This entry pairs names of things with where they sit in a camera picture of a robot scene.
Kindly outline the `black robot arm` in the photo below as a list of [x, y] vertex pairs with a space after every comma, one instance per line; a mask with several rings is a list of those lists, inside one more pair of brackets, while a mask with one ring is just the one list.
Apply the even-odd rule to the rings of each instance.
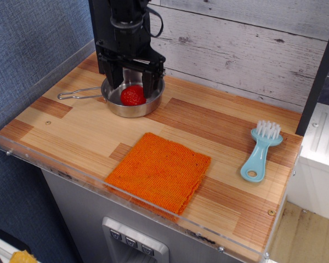
[[148, 1], [90, 1], [99, 71], [118, 88], [123, 70], [142, 74], [143, 92], [149, 98], [163, 77], [165, 57], [151, 47], [150, 14], [158, 13]]

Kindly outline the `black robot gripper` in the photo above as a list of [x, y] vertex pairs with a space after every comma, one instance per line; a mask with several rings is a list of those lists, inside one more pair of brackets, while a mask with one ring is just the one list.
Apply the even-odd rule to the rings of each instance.
[[114, 27], [116, 52], [104, 48], [99, 54], [102, 67], [109, 85], [116, 89], [123, 82], [123, 69], [138, 71], [142, 74], [145, 98], [150, 98], [164, 75], [166, 58], [151, 47], [152, 37], [150, 19], [117, 21], [110, 19]]

